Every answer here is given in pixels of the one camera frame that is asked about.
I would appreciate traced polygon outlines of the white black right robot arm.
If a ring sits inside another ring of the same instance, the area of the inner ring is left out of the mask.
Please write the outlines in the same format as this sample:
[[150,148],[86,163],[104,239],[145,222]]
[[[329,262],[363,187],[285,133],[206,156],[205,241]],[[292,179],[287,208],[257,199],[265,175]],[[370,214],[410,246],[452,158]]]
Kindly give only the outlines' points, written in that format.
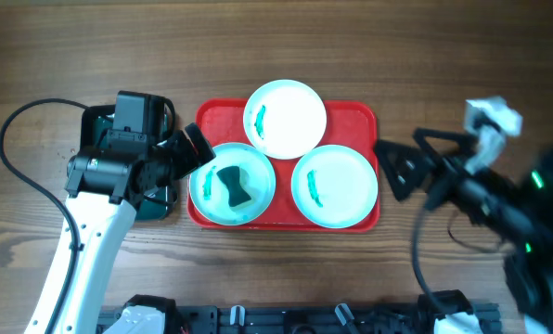
[[487,167],[502,135],[467,135],[418,128],[413,147],[380,140],[374,151],[399,201],[418,188],[427,199],[416,219],[411,258],[419,285],[431,296],[418,261],[426,212],[455,204],[475,225],[484,225],[515,250],[504,261],[518,310],[553,333],[553,147],[544,151],[518,184]]

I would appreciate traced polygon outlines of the green scouring sponge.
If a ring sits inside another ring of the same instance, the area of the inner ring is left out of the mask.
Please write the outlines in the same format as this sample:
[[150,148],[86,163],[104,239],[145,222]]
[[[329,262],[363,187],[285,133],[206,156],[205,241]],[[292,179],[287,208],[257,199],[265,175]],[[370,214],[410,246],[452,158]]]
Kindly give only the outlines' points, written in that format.
[[250,194],[241,185],[241,170],[238,166],[225,167],[217,172],[217,176],[227,190],[230,208],[251,200]]

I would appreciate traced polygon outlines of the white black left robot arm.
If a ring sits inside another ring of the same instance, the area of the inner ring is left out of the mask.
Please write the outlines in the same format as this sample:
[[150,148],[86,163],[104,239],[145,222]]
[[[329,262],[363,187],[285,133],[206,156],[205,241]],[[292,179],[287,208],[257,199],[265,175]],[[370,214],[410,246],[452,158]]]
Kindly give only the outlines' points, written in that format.
[[161,142],[110,129],[103,146],[82,147],[68,166],[60,239],[27,332],[94,332],[112,266],[146,196],[213,157],[194,123]]

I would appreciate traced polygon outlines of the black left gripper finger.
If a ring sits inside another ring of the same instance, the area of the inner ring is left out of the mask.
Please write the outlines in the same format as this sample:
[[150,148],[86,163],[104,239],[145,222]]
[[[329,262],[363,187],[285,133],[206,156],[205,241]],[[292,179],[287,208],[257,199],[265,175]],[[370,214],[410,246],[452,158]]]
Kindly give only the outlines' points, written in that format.
[[177,131],[167,141],[171,155],[172,178],[178,180],[198,167],[197,152],[183,131]]
[[215,158],[215,153],[200,128],[193,122],[185,127],[185,131],[190,138],[192,146],[197,151],[199,164],[203,165],[212,161]]

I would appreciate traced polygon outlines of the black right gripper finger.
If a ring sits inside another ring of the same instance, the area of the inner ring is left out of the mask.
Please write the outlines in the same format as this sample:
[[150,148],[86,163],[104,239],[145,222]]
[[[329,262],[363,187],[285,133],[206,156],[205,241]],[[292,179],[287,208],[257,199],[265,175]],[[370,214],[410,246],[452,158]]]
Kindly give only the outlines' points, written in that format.
[[408,199],[432,170],[431,159],[419,148],[380,140],[374,152],[398,201]]
[[475,146],[477,144],[477,137],[474,135],[427,128],[417,128],[413,133],[413,138],[418,144],[418,147],[433,160],[439,160],[444,156],[444,153],[438,152],[429,142],[430,139],[441,139],[457,144],[457,150],[451,152],[451,155],[461,155],[465,157],[470,157],[475,153]]

